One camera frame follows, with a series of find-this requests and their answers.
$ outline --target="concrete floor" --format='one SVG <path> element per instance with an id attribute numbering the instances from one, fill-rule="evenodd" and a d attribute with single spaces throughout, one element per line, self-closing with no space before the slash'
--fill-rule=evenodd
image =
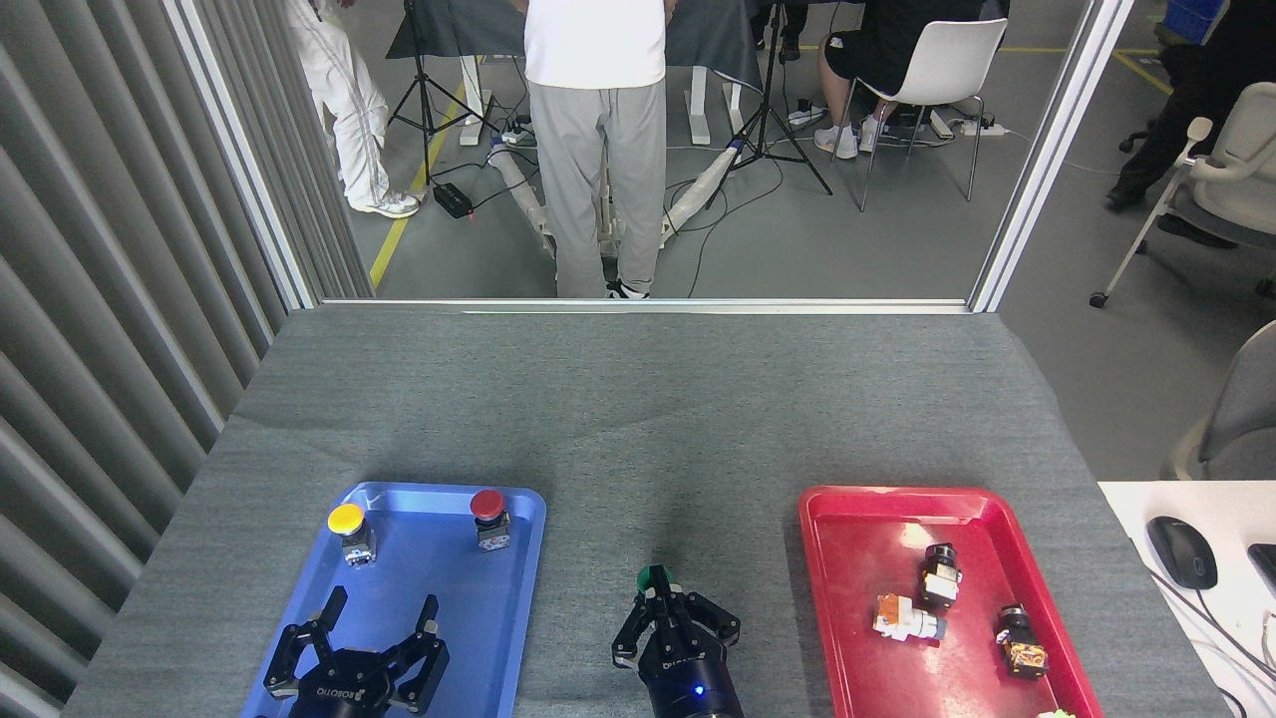
<path id="1" fill-rule="evenodd" d="M 778 189 L 732 210 L 712 233 L 703 228 L 671 238 L 660 256 L 653 293 L 688 296 L 694 282 L 695 297 L 965 298 L 1023 166 L 1026 138 L 1036 131 L 1082 6 L 1081 0 L 1014 6 L 984 96 L 988 111 L 1018 135 L 985 138 L 972 201 L 961 194 L 968 138 L 917 149 L 909 159 L 902 150 L 882 150 L 872 203 L 861 214 L 852 193 L 863 190 L 866 162 L 835 161 L 814 150 L 809 140 L 814 128 L 801 128 L 796 134 L 835 195 L 824 195 L 801 165 L 760 161 L 734 172 L 726 185 L 732 209 Z M 833 15 L 835 8 L 813 6 L 804 45 L 814 46 L 831 24 L 842 27 L 854 14 L 843 8 Z M 1234 351 L 1276 318 L 1276 302 L 1252 291 L 1271 267 L 1270 255 L 1211 250 L 1155 231 L 1152 250 L 1136 258 L 1108 306 L 1087 305 L 1088 293 L 1106 284 L 1146 217 L 1146 210 L 1114 214 L 1102 207 L 1102 195 L 1127 157 L 1116 143 L 1155 116 L 1165 99 L 1156 87 L 1164 73 L 1150 54 L 1156 47 L 1151 28 L 1164 8 L 1157 0 L 1139 0 L 1131 14 L 1118 47 L 1131 50 L 1124 56 L 1150 77 L 1116 57 L 1109 61 L 1069 150 L 1071 165 L 1060 171 L 1000 306 L 1058 395 L 1064 421 L 1099 480 L 1155 478 L 1171 444 L 1208 409 Z M 401 10 L 369 3 L 346 18 L 393 106 L 411 82 L 412 62 L 376 57 L 384 54 Z M 427 69 L 440 85 L 458 87 L 456 60 L 430 59 Z M 513 60 L 489 59 L 481 73 L 498 101 L 510 107 L 496 110 L 494 119 L 504 121 L 519 102 L 526 112 Z M 689 70 L 670 70 L 669 184 L 694 176 L 717 150 L 689 147 L 681 102 L 688 82 Z M 813 51 L 777 70 L 776 84 L 772 99 L 780 107 L 799 97 L 818 98 Z M 711 79 L 709 121 L 713 143 L 721 147 L 730 130 L 716 85 Z M 438 110 L 448 103 L 435 97 Z M 482 147 L 461 148 L 450 133 L 435 142 L 435 172 L 484 161 Z M 776 150 L 791 153 L 783 144 Z M 420 133 L 392 124 L 385 162 L 398 186 L 419 176 L 421 159 Z M 491 168 L 462 167 L 445 179 L 476 200 L 503 189 Z M 704 227 L 722 212 L 718 200 L 689 224 Z M 508 195 L 485 204 L 472 221 L 453 219 L 433 200 L 397 226 L 350 214 L 383 297 L 554 293 L 553 260 Z"/>

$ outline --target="gray sweatpants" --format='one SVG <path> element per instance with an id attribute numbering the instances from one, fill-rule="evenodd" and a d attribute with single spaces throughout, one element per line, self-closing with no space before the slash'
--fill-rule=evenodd
<path id="1" fill-rule="evenodd" d="M 528 84 L 559 296 L 606 295 L 597 221 L 604 148 L 625 226 L 618 270 L 630 288 L 648 291 L 665 210 L 665 80 L 621 89 Z"/>

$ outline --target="desk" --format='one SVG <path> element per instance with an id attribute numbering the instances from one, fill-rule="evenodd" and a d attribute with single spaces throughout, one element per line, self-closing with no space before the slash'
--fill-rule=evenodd
<path id="1" fill-rule="evenodd" d="M 413 6 L 421 52 L 425 55 L 524 55 L 523 15 L 509 0 L 419 0 Z M 665 38 L 666 61 L 670 65 L 697 68 L 688 94 L 688 114 L 692 134 L 703 138 L 706 144 L 708 122 L 704 119 L 704 68 L 754 89 L 762 87 L 750 40 L 749 17 L 744 0 L 694 0 L 680 3 L 669 24 Z M 385 57 L 411 57 L 415 52 L 412 31 L 404 18 Z M 467 64 L 464 70 L 466 97 L 484 97 L 475 65 Z M 739 102 L 739 89 L 735 92 Z M 477 143 L 477 133 L 472 139 L 473 142 L 464 143 Z"/>
<path id="2" fill-rule="evenodd" d="M 1154 517 L 1175 517 L 1201 532 L 1219 562 L 1219 585 L 1201 592 L 1206 606 L 1247 650 L 1262 656 L 1263 617 L 1276 611 L 1276 597 L 1245 550 L 1252 543 L 1276 543 L 1276 523 L 1272 522 L 1276 482 L 1104 482 L 1099 486 L 1139 559 L 1165 579 L 1169 576 L 1147 538 L 1147 522 Z M 1194 592 L 1179 588 L 1179 593 L 1199 607 Z M 1253 667 L 1226 639 L 1182 602 L 1169 596 L 1165 601 L 1213 681 L 1240 699 L 1250 718 L 1276 717 L 1276 682 L 1242 676 L 1222 654 L 1252 671 Z"/>
<path id="3" fill-rule="evenodd" d="M 652 561 L 741 619 L 749 715 L 827 718 L 796 510 L 815 485 L 1000 495 L 1108 715 L 1228 715 L 995 314 L 367 302 L 288 319 L 65 718 L 236 714 L 328 504 L 361 481 L 545 497 L 519 718 L 649 718 L 607 648 Z"/>

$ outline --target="red tray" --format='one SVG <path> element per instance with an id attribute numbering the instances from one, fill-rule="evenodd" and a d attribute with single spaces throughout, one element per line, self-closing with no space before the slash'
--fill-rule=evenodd
<path id="1" fill-rule="evenodd" d="M 837 718 L 1034 718 L 1102 710 L 1023 532 L 998 496 L 972 488 L 812 487 L 798 502 Z M 942 643 L 873 630 L 877 597 L 917 596 L 933 543 L 949 542 L 962 582 Z M 1011 676 L 998 611 L 1022 603 L 1049 673 Z"/>

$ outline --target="red button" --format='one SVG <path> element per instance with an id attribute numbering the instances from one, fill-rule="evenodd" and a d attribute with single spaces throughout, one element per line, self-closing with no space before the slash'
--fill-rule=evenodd
<path id="1" fill-rule="evenodd" d="M 470 513 L 484 522 L 491 522 L 504 510 L 505 497 L 495 490 L 485 488 L 470 500 Z"/>

